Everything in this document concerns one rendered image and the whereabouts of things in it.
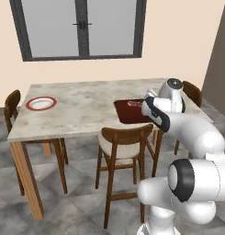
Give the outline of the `dark red tray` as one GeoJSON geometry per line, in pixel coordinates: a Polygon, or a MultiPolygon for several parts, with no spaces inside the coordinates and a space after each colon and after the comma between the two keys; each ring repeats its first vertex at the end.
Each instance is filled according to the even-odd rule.
{"type": "Polygon", "coordinates": [[[151,120],[141,113],[140,107],[128,106],[128,102],[130,100],[142,102],[142,99],[117,100],[114,102],[119,121],[123,124],[139,124],[150,122],[151,120]]]}

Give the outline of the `dark wooden chair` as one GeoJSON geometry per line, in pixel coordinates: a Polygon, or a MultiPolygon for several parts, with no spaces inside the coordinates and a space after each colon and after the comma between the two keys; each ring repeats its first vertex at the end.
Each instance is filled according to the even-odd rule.
{"type": "Polygon", "coordinates": [[[202,103],[202,93],[201,91],[193,84],[188,81],[183,81],[183,91],[184,93],[198,106],[201,107],[202,103]]]}
{"type": "MultiPolygon", "coordinates": [[[[17,119],[17,105],[20,102],[20,91],[15,90],[13,91],[5,100],[5,107],[4,107],[4,116],[6,121],[6,128],[7,132],[10,132],[13,125],[11,118],[17,119]]],[[[63,192],[67,193],[67,184],[65,180],[65,174],[64,174],[64,165],[68,164],[68,157],[67,157],[67,151],[65,146],[64,138],[61,138],[59,140],[29,140],[24,141],[24,145],[32,144],[32,143],[41,143],[43,147],[45,148],[47,155],[51,154],[51,144],[53,144],[58,167],[60,171],[60,176],[62,180],[62,189],[63,192]]]]}
{"type": "Polygon", "coordinates": [[[137,168],[140,167],[140,179],[145,178],[144,152],[149,145],[148,137],[152,133],[153,124],[135,129],[102,128],[98,134],[98,155],[96,167],[96,188],[99,187],[101,172],[108,172],[107,198],[104,228],[107,228],[112,201],[132,199],[135,192],[113,195],[113,181],[116,170],[131,169],[133,183],[137,183],[137,168]]]}
{"type": "Polygon", "coordinates": [[[156,175],[159,154],[160,154],[160,149],[162,145],[162,138],[163,138],[163,132],[160,129],[155,128],[152,131],[152,134],[146,140],[148,151],[151,154],[152,159],[153,159],[152,177],[156,175]]]}

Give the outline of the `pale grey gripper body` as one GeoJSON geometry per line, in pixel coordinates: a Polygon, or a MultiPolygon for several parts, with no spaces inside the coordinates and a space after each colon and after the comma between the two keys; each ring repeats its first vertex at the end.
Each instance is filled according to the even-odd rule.
{"type": "Polygon", "coordinates": [[[149,96],[150,97],[157,97],[158,95],[152,89],[148,89],[144,98],[147,98],[149,96]]]}

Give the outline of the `marble top wooden table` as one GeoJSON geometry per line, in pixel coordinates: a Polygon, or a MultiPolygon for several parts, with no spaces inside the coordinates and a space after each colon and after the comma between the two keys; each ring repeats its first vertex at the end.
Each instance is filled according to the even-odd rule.
{"type": "Polygon", "coordinates": [[[43,206],[23,143],[34,139],[52,140],[58,163],[63,163],[60,138],[96,134],[103,127],[121,128],[114,102],[142,98],[148,89],[157,92],[163,82],[163,78],[156,78],[33,84],[29,88],[27,100],[42,95],[57,100],[55,107],[45,111],[30,111],[25,106],[21,107],[7,138],[35,220],[43,219],[43,206]]]}

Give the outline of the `red rimmed white plate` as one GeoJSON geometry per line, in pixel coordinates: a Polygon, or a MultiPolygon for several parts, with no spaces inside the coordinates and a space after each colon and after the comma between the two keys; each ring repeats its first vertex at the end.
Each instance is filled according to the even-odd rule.
{"type": "Polygon", "coordinates": [[[27,101],[26,108],[31,111],[44,111],[55,107],[57,100],[51,96],[38,96],[27,101]]]}

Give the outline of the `grey framed window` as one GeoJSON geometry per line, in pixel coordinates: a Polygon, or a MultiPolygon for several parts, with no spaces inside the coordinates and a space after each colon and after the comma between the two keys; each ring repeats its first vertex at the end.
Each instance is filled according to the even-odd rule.
{"type": "Polygon", "coordinates": [[[147,0],[9,0],[25,62],[142,55],[147,0]]]}

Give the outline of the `red raw steak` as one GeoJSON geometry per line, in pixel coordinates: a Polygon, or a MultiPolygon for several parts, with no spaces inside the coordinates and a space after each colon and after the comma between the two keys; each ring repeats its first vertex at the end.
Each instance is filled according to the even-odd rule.
{"type": "Polygon", "coordinates": [[[128,102],[128,106],[131,106],[131,107],[140,107],[142,106],[142,102],[140,101],[129,101],[128,102]]]}

